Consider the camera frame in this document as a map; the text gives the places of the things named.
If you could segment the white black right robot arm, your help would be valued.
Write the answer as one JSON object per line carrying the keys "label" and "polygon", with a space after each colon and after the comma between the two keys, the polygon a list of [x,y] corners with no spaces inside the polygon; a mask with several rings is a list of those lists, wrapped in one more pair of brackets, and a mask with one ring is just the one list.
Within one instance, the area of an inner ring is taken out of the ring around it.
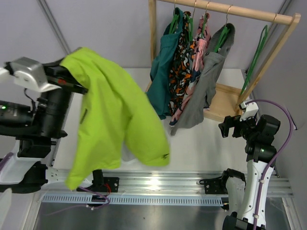
{"label": "white black right robot arm", "polygon": [[260,119],[227,116],[219,124],[222,137],[226,138],[233,128],[234,138],[246,141],[246,174],[226,169],[222,175],[199,181],[207,195],[228,195],[230,214],[224,219],[224,230],[264,230],[266,228],[265,206],[270,177],[274,170],[276,148],[272,145],[281,122],[270,116]]}

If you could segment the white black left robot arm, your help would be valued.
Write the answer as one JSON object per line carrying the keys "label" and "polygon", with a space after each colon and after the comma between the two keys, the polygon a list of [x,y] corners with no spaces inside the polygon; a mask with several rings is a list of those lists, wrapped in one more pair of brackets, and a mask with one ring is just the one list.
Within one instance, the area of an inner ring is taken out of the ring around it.
{"label": "white black left robot arm", "polygon": [[6,62],[0,69],[2,79],[13,78],[25,90],[40,93],[30,106],[1,101],[0,133],[14,137],[13,150],[0,160],[0,190],[29,194],[41,189],[61,189],[68,177],[42,163],[63,130],[73,93],[85,94],[84,88],[60,61],[42,64],[27,57]]}

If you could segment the green hanger with metal hook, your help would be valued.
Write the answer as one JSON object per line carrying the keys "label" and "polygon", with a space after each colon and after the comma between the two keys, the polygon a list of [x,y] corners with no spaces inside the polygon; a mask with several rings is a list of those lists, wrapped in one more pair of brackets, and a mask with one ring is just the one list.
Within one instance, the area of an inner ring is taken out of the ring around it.
{"label": "green hanger with metal hook", "polygon": [[254,53],[254,56],[252,58],[252,61],[249,65],[249,67],[244,71],[245,78],[244,78],[244,83],[243,83],[240,95],[242,95],[244,93],[244,91],[246,90],[246,88],[247,88],[247,86],[250,82],[250,78],[252,76],[254,68],[255,68],[255,66],[258,62],[258,59],[260,57],[260,54],[262,53],[264,46],[266,44],[266,40],[267,40],[267,37],[268,37],[268,31],[269,31],[268,25],[265,25],[263,27],[262,31],[261,31],[259,42],[258,42],[256,51]]}

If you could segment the lime green shorts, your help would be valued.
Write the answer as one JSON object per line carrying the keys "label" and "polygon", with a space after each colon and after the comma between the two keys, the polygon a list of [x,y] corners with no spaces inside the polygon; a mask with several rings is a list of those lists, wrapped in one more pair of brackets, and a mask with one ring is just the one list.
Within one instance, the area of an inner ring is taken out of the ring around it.
{"label": "lime green shorts", "polygon": [[95,170],[119,168],[123,147],[144,165],[164,167],[170,163],[164,126],[125,69],[87,47],[70,53],[60,64],[87,90],[75,157],[65,182],[70,190]]}

